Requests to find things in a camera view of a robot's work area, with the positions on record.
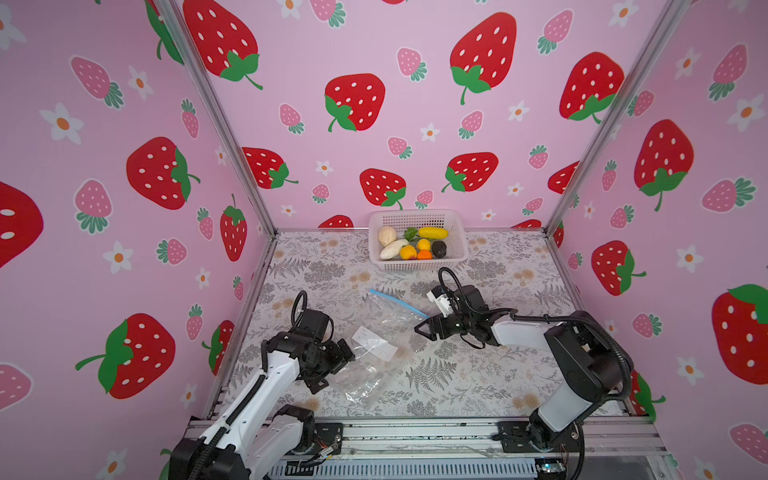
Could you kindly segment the clear zip top bag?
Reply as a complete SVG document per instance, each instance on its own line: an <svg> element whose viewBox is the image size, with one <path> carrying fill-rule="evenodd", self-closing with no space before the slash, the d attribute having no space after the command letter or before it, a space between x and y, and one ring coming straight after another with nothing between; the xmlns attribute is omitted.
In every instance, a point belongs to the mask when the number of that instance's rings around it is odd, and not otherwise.
<svg viewBox="0 0 768 480"><path fill-rule="evenodd" d="M427 339L415 327L427 315L385 293L369 291L358 310L344 320L341 338L354 359L331 378L348 402L368 407L390 389Z"/></svg>

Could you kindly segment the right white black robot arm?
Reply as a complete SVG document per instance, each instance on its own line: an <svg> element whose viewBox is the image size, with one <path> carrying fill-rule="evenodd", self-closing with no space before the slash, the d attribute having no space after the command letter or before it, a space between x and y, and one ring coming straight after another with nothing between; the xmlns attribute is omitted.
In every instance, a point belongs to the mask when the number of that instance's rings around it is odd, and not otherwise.
<svg viewBox="0 0 768 480"><path fill-rule="evenodd" d="M471 336L476 349L519 346L551 352L562 382L529 416L520 436L539 451L555 448L566 430L578 427L604 403L624 400L632 392L631 357L586 311L520 315L514 308L488 307L473 286L454 291L438 286L428 299L439 313L414 331L430 341Z"/></svg>

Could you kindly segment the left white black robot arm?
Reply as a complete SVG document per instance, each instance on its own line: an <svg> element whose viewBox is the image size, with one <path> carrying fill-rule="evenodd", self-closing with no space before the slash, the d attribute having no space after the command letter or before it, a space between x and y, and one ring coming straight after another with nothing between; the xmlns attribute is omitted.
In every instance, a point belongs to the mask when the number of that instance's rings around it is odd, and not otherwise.
<svg viewBox="0 0 768 480"><path fill-rule="evenodd" d="M326 334L334 327L327 314L293 313L291 328L261 345L262 364L235 402L196 438L184 438L168 463L170 479L260 479L287 452L314 445L314 413L286 405L267 420L279 398L298 381L316 394L354 360L343 339Z"/></svg>

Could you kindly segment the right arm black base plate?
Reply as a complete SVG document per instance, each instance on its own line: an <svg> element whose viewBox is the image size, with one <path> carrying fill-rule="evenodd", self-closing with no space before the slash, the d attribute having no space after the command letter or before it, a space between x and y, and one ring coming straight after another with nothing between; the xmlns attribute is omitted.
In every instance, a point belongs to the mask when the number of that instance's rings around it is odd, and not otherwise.
<svg viewBox="0 0 768 480"><path fill-rule="evenodd" d="M561 432L553 432L545 425L527 421L502 421L497 424L497 432L491 439L500 442L505 453L579 453L585 446L582 433L575 424Z"/></svg>

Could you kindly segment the white plastic basket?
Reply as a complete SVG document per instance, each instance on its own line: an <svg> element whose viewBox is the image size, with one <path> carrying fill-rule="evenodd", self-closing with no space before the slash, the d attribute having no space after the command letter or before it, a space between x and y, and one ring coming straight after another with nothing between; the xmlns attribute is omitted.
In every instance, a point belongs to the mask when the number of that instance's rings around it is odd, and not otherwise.
<svg viewBox="0 0 768 480"><path fill-rule="evenodd" d="M369 220L369 258L380 270L455 267L469 257L463 223L453 210L374 213Z"/></svg>

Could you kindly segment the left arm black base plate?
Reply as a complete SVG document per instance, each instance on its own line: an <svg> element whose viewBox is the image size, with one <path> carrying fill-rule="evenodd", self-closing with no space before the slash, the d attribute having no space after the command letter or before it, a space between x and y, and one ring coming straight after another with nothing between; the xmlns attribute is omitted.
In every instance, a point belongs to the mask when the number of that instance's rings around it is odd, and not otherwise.
<svg viewBox="0 0 768 480"><path fill-rule="evenodd" d="M295 450L295 453L309 457L323 456L323 451L330 448L328 455L339 454L343 444L343 433L343 423L316 423L310 443L306 447Z"/></svg>

